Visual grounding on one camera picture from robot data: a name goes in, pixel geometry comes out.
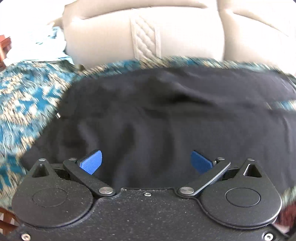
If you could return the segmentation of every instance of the patterned fabric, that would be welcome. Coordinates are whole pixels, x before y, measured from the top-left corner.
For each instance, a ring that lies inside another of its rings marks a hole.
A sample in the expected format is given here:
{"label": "patterned fabric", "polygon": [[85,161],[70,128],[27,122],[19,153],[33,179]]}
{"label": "patterned fabric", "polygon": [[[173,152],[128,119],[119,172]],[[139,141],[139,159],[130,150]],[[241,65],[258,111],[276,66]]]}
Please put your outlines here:
{"label": "patterned fabric", "polygon": [[[84,77],[99,78],[139,69],[203,65],[210,68],[249,69],[253,71],[279,69],[255,63],[218,62],[213,59],[166,57],[120,61],[80,70],[67,61],[20,62],[0,72],[0,207],[11,209],[11,199],[26,171],[19,159],[40,136],[46,124],[55,116],[63,93],[73,81]],[[267,103],[267,108],[296,110],[296,100]]]}

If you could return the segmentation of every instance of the textured black plastic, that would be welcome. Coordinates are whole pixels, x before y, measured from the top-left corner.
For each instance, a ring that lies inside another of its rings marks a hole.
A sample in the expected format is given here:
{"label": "textured black plastic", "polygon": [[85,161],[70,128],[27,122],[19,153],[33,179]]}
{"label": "textured black plastic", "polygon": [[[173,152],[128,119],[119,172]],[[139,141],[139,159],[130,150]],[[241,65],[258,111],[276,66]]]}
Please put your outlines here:
{"label": "textured black plastic", "polygon": [[22,222],[36,227],[59,227],[87,213],[93,196],[82,184],[61,179],[48,161],[38,161],[12,199]]}
{"label": "textured black plastic", "polygon": [[262,241],[268,232],[274,241],[284,240],[273,226],[245,231],[224,227],[208,218],[196,199],[178,197],[171,189],[146,191],[152,195],[145,197],[143,190],[128,189],[116,197],[101,198],[85,217],[65,227],[22,225],[9,240],[19,240],[23,232],[32,241]]}
{"label": "textured black plastic", "polygon": [[0,234],[0,241],[9,241],[9,240],[5,236],[3,236],[2,234]]}
{"label": "textured black plastic", "polygon": [[[229,197],[228,193],[232,191],[237,195]],[[245,161],[234,178],[205,188],[200,200],[210,217],[224,225],[242,229],[271,223],[282,204],[279,193],[254,161]]]}

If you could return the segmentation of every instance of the black cloth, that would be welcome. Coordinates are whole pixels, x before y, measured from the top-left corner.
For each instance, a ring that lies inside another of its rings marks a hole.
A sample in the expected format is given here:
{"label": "black cloth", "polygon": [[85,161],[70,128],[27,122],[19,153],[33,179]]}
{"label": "black cloth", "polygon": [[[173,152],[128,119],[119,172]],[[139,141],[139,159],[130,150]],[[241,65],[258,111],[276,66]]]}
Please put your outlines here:
{"label": "black cloth", "polygon": [[182,186],[199,174],[197,150],[240,167],[254,158],[282,193],[296,184],[296,113],[267,103],[296,99],[285,76],[189,66],[150,69],[74,83],[22,164],[61,163],[94,149],[94,173],[118,189]]}

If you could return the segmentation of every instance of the small screw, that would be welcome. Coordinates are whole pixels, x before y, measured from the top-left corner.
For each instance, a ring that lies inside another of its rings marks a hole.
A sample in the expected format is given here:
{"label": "small screw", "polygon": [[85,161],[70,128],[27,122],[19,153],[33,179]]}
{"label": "small screw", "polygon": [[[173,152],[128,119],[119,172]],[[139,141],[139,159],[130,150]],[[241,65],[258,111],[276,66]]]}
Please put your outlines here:
{"label": "small screw", "polygon": [[29,234],[26,234],[26,233],[23,233],[20,237],[24,241],[30,241],[31,240],[31,236]]}
{"label": "small screw", "polygon": [[273,236],[273,234],[271,234],[271,233],[268,233],[268,234],[265,234],[265,235],[264,235],[264,240],[265,240],[265,241],[272,241],[273,238],[274,238],[274,236]]}
{"label": "small screw", "polygon": [[111,187],[102,187],[99,189],[99,193],[101,194],[111,194],[113,193],[113,188]]}
{"label": "small screw", "polygon": [[151,192],[144,192],[143,195],[144,195],[145,197],[151,197],[151,196],[152,196]]}
{"label": "small screw", "polygon": [[179,191],[180,193],[187,194],[187,195],[194,193],[194,189],[191,187],[182,187],[179,189]]}

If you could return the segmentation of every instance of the beige upholstery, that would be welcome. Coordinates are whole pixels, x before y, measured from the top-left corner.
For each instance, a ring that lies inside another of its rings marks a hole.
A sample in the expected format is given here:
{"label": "beige upholstery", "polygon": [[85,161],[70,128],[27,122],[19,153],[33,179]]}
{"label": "beige upholstery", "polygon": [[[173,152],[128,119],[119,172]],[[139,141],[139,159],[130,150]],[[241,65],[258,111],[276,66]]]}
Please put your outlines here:
{"label": "beige upholstery", "polygon": [[293,0],[77,0],[62,17],[77,64],[153,56],[254,61],[296,72]]}

